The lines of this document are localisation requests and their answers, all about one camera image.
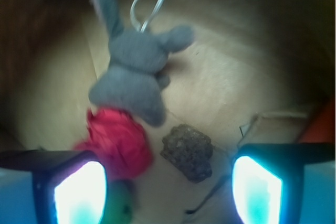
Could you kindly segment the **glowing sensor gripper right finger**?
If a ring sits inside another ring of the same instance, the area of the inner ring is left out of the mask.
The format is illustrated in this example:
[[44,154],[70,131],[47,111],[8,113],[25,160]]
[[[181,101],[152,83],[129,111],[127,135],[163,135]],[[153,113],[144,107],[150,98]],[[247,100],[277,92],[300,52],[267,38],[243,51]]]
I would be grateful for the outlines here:
[[242,223],[335,223],[335,145],[245,144],[232,192]]

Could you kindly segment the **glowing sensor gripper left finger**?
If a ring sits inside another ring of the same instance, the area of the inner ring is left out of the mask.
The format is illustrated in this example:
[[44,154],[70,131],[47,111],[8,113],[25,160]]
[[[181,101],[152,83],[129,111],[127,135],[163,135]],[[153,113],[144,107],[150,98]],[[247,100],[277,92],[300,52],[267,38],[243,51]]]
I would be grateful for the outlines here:
[[106,198],[91,151],[1,152],[1,223],[100,223]]

